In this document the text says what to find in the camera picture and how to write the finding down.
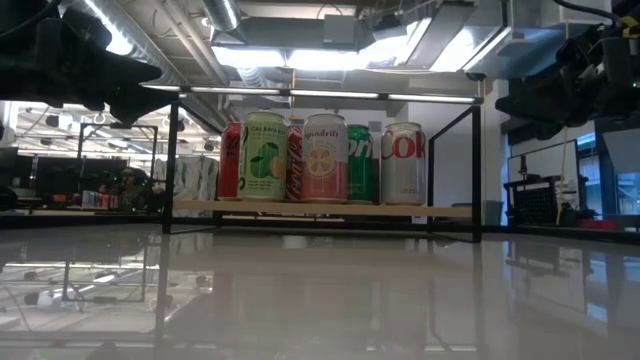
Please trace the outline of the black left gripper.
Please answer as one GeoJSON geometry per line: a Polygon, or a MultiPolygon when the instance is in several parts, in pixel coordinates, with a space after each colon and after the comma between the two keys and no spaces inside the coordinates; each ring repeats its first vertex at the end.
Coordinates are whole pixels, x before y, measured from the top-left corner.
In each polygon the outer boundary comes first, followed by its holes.
{"type": "Polygon", "coordinates": [[[92,110],[105,105],[120,122],[131,125],[140,117],[170,105],[175,92],[143,87],[161,76],[161,69],[107,49],[113,35],[96,17],[68,7],[62,20],[73,31],[63,51],[60,99],[39,66],[37,25],[8,42],[1,42],[1,99],[42,101],[49,105],[81,104],[92,110]]]}

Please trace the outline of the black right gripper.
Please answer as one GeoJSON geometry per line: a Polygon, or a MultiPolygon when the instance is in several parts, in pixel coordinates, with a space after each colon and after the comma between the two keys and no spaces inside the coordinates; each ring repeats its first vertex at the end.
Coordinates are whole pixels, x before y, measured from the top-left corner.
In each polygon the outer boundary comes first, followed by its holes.
{"type": "Polygon", "coordinates": [[[529,122],[522,141],[549,140],[565,125],[592,118],[623,120],[639,113],[639,26],[594,26],[570,37],[557,51],[556,76],[509,81],[495,108],[529,122]],[[562,96],[562,105],[557,97],[562,96]]]}

